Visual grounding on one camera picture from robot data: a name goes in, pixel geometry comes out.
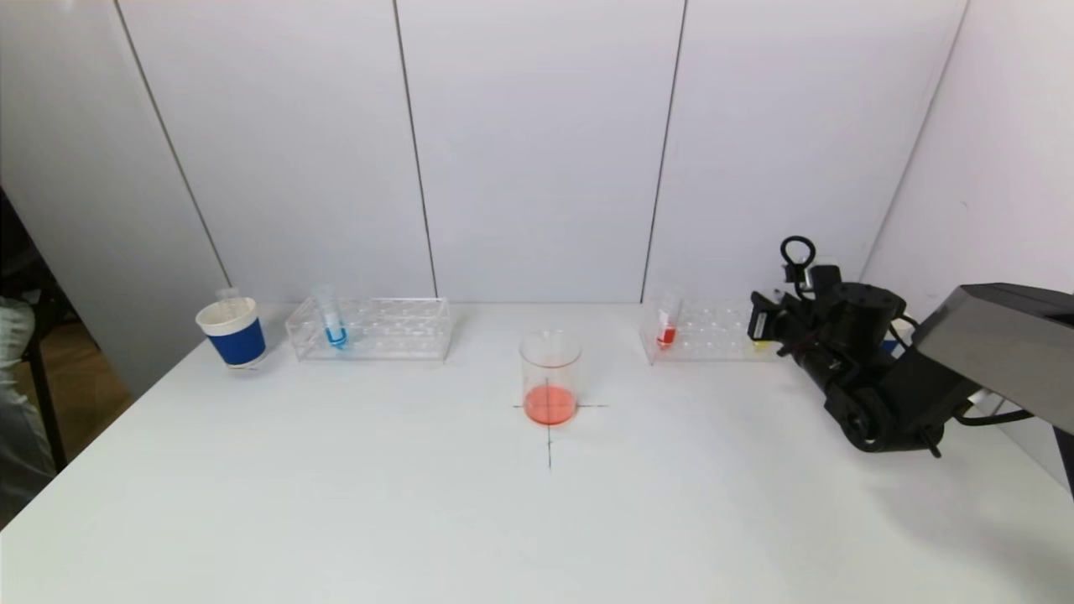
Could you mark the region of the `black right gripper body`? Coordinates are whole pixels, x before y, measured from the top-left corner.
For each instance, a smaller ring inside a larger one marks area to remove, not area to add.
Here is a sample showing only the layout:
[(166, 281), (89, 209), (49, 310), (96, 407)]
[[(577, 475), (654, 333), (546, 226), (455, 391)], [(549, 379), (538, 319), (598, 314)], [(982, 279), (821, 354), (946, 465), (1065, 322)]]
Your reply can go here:
[(777, 292), (771, 299), (754, 291), (749, 294), (752, 310), (749, 315), (748, 337), (754, 343), (778, 344), (779, 358), (793, 356), (809, 344), (814, 328), (811, 326), (811, 305), (801, 298)]

